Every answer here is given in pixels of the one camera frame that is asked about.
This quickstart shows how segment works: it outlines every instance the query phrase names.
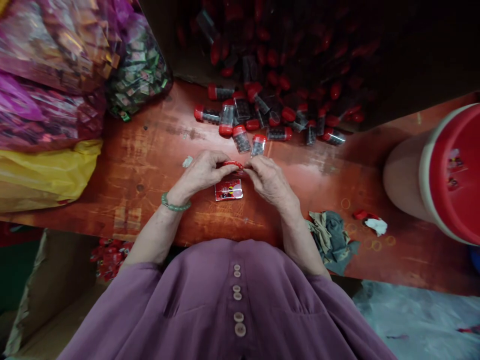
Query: green bead bracelet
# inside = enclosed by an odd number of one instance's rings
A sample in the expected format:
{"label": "green bead bracelet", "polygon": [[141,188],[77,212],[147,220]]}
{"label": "green bead bracelet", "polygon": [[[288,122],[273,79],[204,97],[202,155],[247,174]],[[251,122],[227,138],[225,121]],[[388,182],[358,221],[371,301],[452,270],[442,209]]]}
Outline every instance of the green bead bracelet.
{"label": "green bead bracelet", "polygon": [[169,204],[169,201],[167,200],[167,194],[168,194],[168,191],[163,193],[163,195],[161,196],[161,203],[172,211],[180,213],[180,212],[183,212],[183,211],[189,209],[192,206],[192,202],[190,200],[188,201],[188,203],[186,205],[183,205],[183,206],[171,205],[171,204]]}

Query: purple shirt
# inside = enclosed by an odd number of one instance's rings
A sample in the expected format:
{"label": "purple shirt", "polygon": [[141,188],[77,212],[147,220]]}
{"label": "purple shirt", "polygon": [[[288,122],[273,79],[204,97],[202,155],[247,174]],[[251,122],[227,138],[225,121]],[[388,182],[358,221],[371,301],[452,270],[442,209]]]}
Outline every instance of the purple shirt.
{"label": "purple shirt", "polygon": [[335,283],[254,240],[124,269],[58,358],[395,359]]}

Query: worn table surface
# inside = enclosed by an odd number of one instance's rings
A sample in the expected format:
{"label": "worn table surface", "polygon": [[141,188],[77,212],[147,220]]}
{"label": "worn table surface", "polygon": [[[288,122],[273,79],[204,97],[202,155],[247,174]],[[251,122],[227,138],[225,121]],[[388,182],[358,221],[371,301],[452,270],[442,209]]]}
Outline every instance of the worn table surface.
{"label": "worn table surface", "polygon": [[[390,150],[412,134],[434,127],[451,110],[470,104],[469,95],[406,116],[371,131],[356,133],[345,145],[320,141],[308,147],[304,134],[289,142],[270,142],[265,154],[279,164],[308,211],[333,210],[361,242],[345,275],[462,295],[480,295],[467,247],[444,236],[434,225],[415,219],[389,201],[382,186],[382,165]],[[218,135],[218,127],[195,121],[195,103],[210,104],[207,91],[178,81],[164,101],[151,103],[132,122],[107,119],[104,146],[82,197],[69,205],[4,214],[6,220],[38,227],[134,241],[184,169],[187,156],[201,149],[222,150],[245,162],[233,141]],[[281,246],[280,220],[247,179],[240,200],[215,202],[214,190],[192,199],[175,243],[189,246],[214,238],[256,239]],[[359,220],[357,209],[376,213],[388,223],[377,237]]]}

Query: woman's right hand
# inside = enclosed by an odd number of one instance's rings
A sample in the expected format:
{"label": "woman's right hand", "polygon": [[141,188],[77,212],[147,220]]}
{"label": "woman's right hand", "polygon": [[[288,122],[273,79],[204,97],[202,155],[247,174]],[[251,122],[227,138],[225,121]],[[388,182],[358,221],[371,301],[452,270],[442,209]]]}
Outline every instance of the woman's right hand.
{"label": "woman's right hand", "polygon": [[256,192],[277,208],[280,214],[300,210],[299,198],[295,195],[284,172],[272,159],[261,155],[252,157],[244,171],[250,175]]}

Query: elderly woman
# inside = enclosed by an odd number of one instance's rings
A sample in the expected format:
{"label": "elderly woman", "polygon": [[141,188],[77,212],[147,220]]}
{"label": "elderly woman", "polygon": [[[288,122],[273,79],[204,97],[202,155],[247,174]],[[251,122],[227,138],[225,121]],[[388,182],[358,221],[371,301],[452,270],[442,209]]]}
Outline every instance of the elderly woman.
{"label": "elderly woman", "polygon": [[118,276],[59,359],[394,359],[332,282],[273,160],[246,165],[280,213],[285,252],[261,241],[193,245],[160,270],[196,192],[238,168],[203,151],[162,198]]}

